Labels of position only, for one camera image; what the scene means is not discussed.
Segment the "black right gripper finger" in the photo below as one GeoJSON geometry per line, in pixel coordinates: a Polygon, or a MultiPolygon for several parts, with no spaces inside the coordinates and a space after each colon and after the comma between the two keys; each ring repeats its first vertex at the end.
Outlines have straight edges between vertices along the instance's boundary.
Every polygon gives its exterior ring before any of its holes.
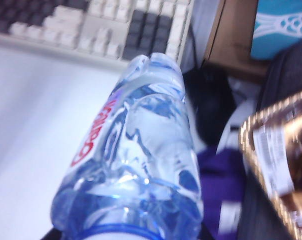
{"type": "Polygon", "coordinates": [[[62,231],[55,228],[54,225],[39,240],[63,240],[66,239],[62,231]]]}

